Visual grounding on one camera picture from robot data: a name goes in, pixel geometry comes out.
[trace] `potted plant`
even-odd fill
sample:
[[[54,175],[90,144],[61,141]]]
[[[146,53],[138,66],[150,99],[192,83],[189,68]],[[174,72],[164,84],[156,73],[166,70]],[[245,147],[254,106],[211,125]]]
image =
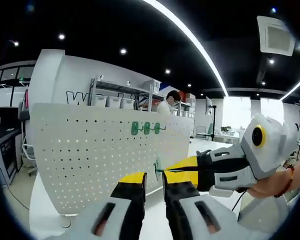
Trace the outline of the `potted plant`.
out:
[[[221,132],[223,132],[223,133],[226,132],[226,133],[227,133],[230,129],[231,129],[230,126],[226,126],[226,127],[225,127],[225,126],[222,126],[222,127],[221,127]]]

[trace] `man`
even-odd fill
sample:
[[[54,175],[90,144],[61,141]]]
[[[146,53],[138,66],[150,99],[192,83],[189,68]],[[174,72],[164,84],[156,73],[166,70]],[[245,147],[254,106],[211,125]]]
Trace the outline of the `man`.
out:
[[[157,108],[157,112],[159,114],[166,114],[166,115],[171,115],[173,114],[173,108],[172,106],[174,106],[177,102],[179,102],[181,100],[181,96],[179,95],[179,93],[175,90],[170,91],[167,96],[166,96],[166,100],[162,101]]]

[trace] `curved led light strip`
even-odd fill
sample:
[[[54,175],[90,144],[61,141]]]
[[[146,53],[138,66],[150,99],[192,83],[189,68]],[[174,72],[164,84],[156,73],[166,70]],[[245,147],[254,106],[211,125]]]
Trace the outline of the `curved led light strip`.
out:
[[[168,10],[165,6],[157,2],[156,0],[143,0],[146,3],[150,4],[152,7],[156,8],[158,11],[163,13],[169,20],[171,20],[184,34],[191,40],[191,42],[196,46],[196,48],[199,50],[199,52],[202,54],[202,56],[205,58],[207,63],[209,64],[210,68],[212,69],[214,75],[216,76],[217,80],[219,81],[223,92],[226,97],[229,96],[228,92],[226,91],[225,85],[223,83],[223,80],[216,69],[214,63],[212,62],[210,56],[205,51],[203,46],[200,44],[200,42],[197,40],[197,38],[193,35],[193,33],[185,26],[184,23],[179,20],[177,16],[175,16],[170,10]]]
[[[291,95],[299,87],[300,87],[300,82],[298,84],[296,84],[295,87],[292,88],[292,90],[290,90],[287,94],[285,94],[280,100],[283,101],[284,99],[286,99],[289,95]]]

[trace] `ceiling air conditioner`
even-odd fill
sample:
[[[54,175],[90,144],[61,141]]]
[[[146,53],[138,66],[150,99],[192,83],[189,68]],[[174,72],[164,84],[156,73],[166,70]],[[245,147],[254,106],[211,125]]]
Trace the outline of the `ceiling air conditioner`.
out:
[[[292,56],[295,38],[284,22],[272,17],[258,16],[261,52]]]

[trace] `yellow circle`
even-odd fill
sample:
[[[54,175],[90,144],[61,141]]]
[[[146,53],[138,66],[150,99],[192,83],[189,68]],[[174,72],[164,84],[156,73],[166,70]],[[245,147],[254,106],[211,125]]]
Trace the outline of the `yellow circle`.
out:
[[[261,141],[261,144],[257,146],[258,148],[261,148],[261,147],[263,147],[263,145],[265,144],[265,141],[266,141],[266,134],[265,134],[266,132],[265,132],[265,129],[262,128],[261,125],[257,125],[255,128],[256,129],[257,128],[260,129],[261,132],[262,132],[262,141]]]

